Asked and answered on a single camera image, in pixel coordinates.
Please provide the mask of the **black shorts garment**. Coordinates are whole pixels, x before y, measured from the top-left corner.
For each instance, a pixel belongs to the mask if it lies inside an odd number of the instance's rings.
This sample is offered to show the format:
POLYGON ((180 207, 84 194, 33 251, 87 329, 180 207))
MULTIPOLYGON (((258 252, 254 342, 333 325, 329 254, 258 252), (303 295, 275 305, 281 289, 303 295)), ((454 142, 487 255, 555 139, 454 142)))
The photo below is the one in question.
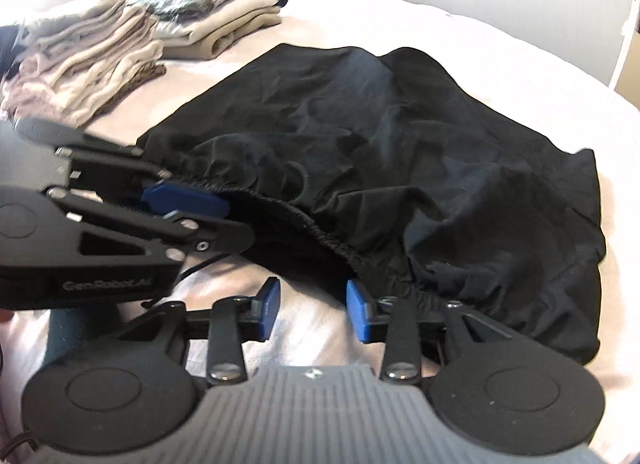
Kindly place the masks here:
POLYGON ((349 279, 423 312, 457 299, 579 363, 599 350, 596 158, 475 100, 421 51, 281 44, 138 145, 229 203, 256 265, 337 299, 349 279))

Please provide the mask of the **beige folded clothes stack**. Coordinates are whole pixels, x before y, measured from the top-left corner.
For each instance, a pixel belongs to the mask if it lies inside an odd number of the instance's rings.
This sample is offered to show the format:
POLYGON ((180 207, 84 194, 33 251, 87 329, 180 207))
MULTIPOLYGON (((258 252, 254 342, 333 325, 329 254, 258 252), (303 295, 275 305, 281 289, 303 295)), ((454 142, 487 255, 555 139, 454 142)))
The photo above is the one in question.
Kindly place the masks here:
POLYGON ((17 27, 17 72, 1 85, 6 116, 79 128, 163 53, 157 18, 124 0, 72 0, 17 27))

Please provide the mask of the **olive patterned garment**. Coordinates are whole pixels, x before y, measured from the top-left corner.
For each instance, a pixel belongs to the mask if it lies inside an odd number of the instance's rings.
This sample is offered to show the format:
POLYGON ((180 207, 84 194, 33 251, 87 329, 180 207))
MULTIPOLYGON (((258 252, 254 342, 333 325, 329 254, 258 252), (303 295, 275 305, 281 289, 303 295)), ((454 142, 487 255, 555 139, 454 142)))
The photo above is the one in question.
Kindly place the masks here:
POLYGON ((167 68, 163 63, 149 63, 141 67, 130 80, 130 88, 136 90, 138 86, 151 82, 157 78, 163 77, 167 72, 167 68))

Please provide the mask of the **tan folded garment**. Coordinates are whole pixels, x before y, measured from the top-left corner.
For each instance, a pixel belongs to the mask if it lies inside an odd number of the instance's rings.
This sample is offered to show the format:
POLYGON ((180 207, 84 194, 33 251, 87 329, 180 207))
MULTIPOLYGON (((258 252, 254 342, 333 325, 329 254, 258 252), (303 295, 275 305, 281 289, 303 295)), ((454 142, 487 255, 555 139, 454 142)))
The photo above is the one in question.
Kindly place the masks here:
POLYGON ((246 14, 190 46, 165 46, 163 58, 165 60, 213 60, 233 46, 234 42, 248 34, 253 34, 262 28, 277 26, 281 22, 279 13, 246 14))

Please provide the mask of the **cream folded garment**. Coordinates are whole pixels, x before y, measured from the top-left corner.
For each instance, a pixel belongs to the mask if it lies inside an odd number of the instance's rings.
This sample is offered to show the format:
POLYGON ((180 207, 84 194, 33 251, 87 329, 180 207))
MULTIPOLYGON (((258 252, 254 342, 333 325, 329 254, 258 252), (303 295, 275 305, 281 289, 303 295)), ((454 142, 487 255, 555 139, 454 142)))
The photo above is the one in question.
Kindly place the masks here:
POLYGON ((158 22, 154 38, 162 40, 167 46, 190 46, 241 16, 262 8, 272 8, 278 2, 279 0, 230 0, 193 23, 158 22))

